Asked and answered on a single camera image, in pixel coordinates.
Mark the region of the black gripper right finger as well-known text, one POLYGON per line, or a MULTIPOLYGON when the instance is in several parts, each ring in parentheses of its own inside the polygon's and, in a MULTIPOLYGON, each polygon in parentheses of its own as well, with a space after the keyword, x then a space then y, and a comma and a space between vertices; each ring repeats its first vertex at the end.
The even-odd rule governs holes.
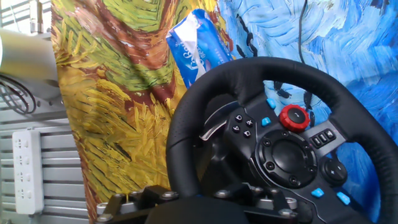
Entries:
POLYGON ((217 190, 213 197, 236 205, 249 223, 298 222, 298 213, 290 207, 288 198, 279 189, 239 183, 217 190))

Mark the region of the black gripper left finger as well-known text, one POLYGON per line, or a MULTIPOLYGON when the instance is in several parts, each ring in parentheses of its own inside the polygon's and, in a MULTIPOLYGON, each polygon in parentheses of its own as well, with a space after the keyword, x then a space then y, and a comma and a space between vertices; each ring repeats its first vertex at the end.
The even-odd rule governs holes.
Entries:
POLYGON ((153 208, 178 198, 178 193, 159 185, 128 194, 115 194, 108 202, 97 205, 95 223, 144 223, 153 208))

